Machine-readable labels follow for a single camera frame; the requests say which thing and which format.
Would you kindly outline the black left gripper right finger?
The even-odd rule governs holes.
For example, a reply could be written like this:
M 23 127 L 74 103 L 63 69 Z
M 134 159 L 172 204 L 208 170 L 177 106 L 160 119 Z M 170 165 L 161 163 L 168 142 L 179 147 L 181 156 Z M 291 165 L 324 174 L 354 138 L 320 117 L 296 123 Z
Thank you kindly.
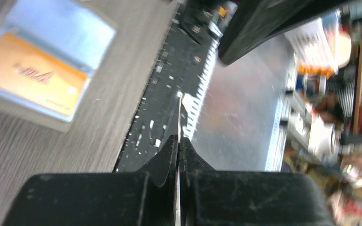
M 334 219 L 306 174 L 217 171 L 188 138 L 179 143 L 181 225 L 332 226 Z

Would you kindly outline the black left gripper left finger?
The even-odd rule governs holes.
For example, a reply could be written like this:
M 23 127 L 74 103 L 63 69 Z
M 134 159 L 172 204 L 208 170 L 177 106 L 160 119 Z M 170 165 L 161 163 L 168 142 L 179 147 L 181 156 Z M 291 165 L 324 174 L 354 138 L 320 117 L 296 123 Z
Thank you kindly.
M 14 199 L 5 226 L 177 226 L 178 137 L 135 172 L 39 174 Z

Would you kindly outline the taupe leather card holder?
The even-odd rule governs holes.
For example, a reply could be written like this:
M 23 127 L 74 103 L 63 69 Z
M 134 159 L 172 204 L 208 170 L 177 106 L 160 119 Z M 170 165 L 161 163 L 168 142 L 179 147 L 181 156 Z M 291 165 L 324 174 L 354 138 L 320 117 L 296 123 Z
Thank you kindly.
M 68 131 L 115 36 L 85 0 L 0 0 L 0 112 Z

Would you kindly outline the gold credit card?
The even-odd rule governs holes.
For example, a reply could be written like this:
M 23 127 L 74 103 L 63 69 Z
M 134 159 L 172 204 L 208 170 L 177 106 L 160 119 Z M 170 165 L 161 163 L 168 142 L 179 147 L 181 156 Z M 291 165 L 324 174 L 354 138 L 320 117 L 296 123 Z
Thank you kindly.
M 176 155 L 176 171 L 175 171 L 175 187 L 174 187 L 174 205 L 173 205 L 173 214 L 174 214 L 174 225 L 181 226 L 181 204 L 180 204 L 180 170 L 179 170 L 179 145 L 181 140 L 182 128 L 180 123 L 180 114 L 181 114 L 181 105 L 182 97 L 179 97 L 178 100 L 178 113 L 177 113 L 177 155 Z
M 0 89 L 70 116 L 86 81 L 84 73 L 17 36 L 0 38 Z

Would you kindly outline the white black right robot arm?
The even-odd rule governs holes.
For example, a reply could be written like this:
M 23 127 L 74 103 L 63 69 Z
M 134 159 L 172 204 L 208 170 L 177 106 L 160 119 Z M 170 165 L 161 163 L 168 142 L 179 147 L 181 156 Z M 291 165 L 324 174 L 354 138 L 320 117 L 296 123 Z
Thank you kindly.
M 230 65 L 267 40 L 349 3 L 349 0 L 239 0 L 218 46 Z

